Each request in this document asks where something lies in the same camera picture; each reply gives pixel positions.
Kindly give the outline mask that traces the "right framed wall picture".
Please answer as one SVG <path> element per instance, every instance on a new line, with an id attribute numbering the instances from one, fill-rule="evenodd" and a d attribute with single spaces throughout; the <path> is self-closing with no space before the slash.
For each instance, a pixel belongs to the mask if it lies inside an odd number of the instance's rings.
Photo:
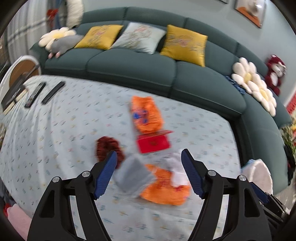
<path id="1" fill-rule="evenodd" d="M 234 4 L 234 9 L 258 28 L 262 28 L 266 7 L 266 0 L 236 0 Z"/>

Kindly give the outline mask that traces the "orange snack bag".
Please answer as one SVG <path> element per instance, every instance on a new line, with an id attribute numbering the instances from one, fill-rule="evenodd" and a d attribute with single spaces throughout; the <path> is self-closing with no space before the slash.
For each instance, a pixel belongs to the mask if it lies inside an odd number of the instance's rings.
<path id="1" fill-rule="evenodd" d="M 141 134 L 156 133 L 163 128 L 164 120 L 151 96 L 133 96 L 130 103 L 132 120 Z"/>

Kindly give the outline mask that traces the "white plastic bag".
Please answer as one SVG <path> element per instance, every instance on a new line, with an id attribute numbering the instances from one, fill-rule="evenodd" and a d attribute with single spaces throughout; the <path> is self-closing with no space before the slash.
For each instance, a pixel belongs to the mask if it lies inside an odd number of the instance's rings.
<path id="1" fill-rule="evenodd" d="M 188 186 L 189 179 L 181 161 L 181 150 L 163 157 L 164 166 L 171 172 L 171 185 L 173 187 Z"/>

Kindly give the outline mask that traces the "black remote control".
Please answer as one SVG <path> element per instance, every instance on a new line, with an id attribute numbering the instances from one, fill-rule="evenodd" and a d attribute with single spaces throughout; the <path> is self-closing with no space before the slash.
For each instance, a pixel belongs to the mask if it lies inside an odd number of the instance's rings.
<path id="1" fill-rule="evenodd" d="M 35 100 L 37 99 L 37 97 L 39 96 L 39 94 L 41 93 L 41 91 L 44 89 L 45 86 L 46 86 L 46 82 L 41 82 L 35 88 L 33 93 L 30 95 L 29 99 L 25 103 L 24 108 L 30 108 L 33 105 L 33 103 L 35 102 Z"/>
<path id="2" fill-rule="evenodd" d="M 59 82 L 42 100 L 41 104 L 45 105 L 47 104 L 50 99 L 66 84 L 65 81 Z"/>

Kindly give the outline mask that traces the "large yellow embroidered cushion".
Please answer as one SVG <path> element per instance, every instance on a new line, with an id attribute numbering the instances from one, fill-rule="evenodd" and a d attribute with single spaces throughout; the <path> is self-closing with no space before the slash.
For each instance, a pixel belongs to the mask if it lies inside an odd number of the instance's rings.
<path id="1" fill-rule="evenodd" d="M 207 35 L 167 25 L 166 39 L 160 54 L 174 60 L 205 67 L 207 40 Z"/>

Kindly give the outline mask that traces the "light patterned tablecloth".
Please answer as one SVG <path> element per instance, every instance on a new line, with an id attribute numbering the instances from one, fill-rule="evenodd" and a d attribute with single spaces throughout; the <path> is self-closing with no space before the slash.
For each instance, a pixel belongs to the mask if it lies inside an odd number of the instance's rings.
<path id="1" fill-rule="evenodd" d="M 50 182 L 85 178 L 109 153 L 95 205 L 112 240 L 187 240 L 203 200 L 181 162 L 236 178 L 229 123 L 210 111 L 107 83 L 38 75 L 1 117 L 1 179 L 29 216 Z"/>

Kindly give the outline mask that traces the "white sheep plush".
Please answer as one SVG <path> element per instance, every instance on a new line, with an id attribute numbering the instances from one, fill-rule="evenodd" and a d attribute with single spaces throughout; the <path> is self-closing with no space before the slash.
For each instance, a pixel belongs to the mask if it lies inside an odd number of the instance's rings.
<path id="1" fill-rule="evenodd" d="M 82 0 L 67 0 L 66 26 L 69 28 L 80 25 L 84 14 L 84 4 Z"/>

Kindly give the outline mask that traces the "red bear plush toy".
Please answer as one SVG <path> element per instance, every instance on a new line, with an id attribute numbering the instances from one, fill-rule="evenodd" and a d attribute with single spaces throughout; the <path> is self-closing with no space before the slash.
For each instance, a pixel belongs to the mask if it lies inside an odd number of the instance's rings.
<path id="1" fill-rule="evenodd" d="M 280 95 L 281 78 L 286 74 L 287 67 L 284 62 L 276 55 L 272 54 L 266 63 L 268 72 L 265 82 L 277 96 Z"/>

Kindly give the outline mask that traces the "blue patterned cloth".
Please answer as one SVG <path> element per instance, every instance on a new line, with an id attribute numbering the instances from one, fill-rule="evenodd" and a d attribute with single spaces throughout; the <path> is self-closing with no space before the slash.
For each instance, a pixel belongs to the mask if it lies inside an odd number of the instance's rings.
<path id="1" fill-rule="evenodd" d="M 236 81 L 234 81 L 231 77 L 225 76 L 225 78 L 242 94 L 246 93 L 245 89 L 242 88 Z"/>

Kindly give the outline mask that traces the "orange snack wrapper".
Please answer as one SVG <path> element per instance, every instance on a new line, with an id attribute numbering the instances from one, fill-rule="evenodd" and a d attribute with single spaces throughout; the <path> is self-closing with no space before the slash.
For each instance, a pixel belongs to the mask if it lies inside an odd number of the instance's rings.
<path id="1" fill-rule="evenodd" d="M 140 194 L 144 200 L 162 205 L 183 205 L 190 195 L 189 185 L 174 187 L 171 185 L 172 173 L 152 164 L 145 164 L 156 180 Z"/>

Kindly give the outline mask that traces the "grey paw plush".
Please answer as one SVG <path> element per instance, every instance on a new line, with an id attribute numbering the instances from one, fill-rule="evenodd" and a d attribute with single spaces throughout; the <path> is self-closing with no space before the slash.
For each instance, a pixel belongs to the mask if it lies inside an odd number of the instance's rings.
<path id="1" fill-rule="evenodd" d="M 54 56 L 55 58 L 59 58 L 68 50 L 74 48 L 83 38 L 83 35 L 71 35 L 54 40 L 48 58 L 51 59 Z"/>

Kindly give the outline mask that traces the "dark red velvet scrunchie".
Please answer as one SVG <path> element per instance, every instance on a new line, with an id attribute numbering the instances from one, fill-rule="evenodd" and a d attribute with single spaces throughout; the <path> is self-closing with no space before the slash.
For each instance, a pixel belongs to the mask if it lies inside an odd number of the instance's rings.
<path id="1" fill-rule="evenodd" d="M 96 157 L 98 162 L 104 161 L 111 151 L 115 151 L 117 154 L 116 169 L 118 169 L 125 160 L 125 155 L 119 142 L 115 138 L 108 136 L 103 136 L 96 140 Z"/>

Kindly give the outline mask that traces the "red paper box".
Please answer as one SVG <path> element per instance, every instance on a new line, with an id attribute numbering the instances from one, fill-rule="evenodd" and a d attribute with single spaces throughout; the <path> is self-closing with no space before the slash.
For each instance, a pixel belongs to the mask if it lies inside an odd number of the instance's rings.
<path id="1" fill-rule="evenodd" d="M 155 133 L 142 134 L 137 136 L 137 147 L 141 154 L 153 153 L 169 149 L 171 143 L 168 135 L 173 133 L 170 130 L 162 130 Z"/>

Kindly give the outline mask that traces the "small yellow embroidered cushion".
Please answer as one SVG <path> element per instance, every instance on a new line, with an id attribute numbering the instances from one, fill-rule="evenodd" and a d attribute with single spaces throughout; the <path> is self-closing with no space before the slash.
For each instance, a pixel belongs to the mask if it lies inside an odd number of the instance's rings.
<path id="1" fill-rule="evenodd" d="M 91 27 L 74 48 L 93 48 L 108 50 L 111 48 L 123 25 L 103 25 Z"/>

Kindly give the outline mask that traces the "small white daisy cushion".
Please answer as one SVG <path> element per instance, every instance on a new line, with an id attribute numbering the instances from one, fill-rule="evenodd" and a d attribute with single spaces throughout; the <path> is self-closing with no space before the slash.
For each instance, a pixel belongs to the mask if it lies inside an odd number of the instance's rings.
<path id="1" fill-rule="evenodd" d="M 39 42 L 38 45 L 40 47 L 44 47 L 48 52 L 51 51 L 52 44 L 55 40 L 61 39 L 62 37 L 67 36 L 74 36 L 76 35 L 75 30 L 71 30 L 68 27 L 62 27 L 60 29 L 52 30 L 51 32 L 48 32 L 44 34 Z"/>

